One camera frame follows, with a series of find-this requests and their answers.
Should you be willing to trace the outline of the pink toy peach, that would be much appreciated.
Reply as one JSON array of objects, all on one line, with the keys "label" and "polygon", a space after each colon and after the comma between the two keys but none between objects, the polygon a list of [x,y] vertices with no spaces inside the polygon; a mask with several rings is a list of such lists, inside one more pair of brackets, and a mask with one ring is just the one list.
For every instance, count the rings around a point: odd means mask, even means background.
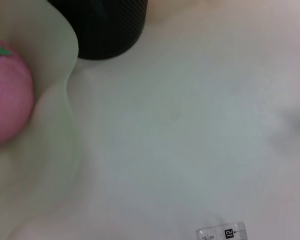
[{"label": "pink toy peach", "polygon": [[30,68],[15,50],[0,40],[0,145],[24,128],[33,106]]}]

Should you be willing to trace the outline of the translucent green fruit plate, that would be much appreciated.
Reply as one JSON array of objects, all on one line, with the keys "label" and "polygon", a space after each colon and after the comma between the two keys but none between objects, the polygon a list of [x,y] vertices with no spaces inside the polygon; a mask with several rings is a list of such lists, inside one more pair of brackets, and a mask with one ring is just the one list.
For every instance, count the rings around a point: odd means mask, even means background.
[{"label": "translucent green fruit plate", "polygon": [[14,225],[55,202],[78,169],[80,148],[67,96],[78,42],[48,0],[0,0],[0,39],[23,56],[34,82],[29,123],[0,145],[0,225]]}]

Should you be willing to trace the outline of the transparent plastic ruler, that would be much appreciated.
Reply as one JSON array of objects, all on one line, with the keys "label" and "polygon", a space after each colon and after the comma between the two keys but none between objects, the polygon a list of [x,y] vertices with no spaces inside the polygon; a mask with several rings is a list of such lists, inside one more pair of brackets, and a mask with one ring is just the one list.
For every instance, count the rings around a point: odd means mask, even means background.
[{"label": "transparent plastic ruler", "polygon": [[242,221],[198,229],[198,240],[248,240]]}]

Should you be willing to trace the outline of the black mesh pen holder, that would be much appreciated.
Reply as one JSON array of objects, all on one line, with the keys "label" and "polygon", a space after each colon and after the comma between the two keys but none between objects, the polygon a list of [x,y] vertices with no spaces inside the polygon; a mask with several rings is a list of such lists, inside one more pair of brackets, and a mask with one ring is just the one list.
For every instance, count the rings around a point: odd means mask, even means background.
[{"label": "black mesh pen holder", "polygon": [[48,0],[69,22],[78,57],[105,60],[129,50],[145,26],[148,0]]}]

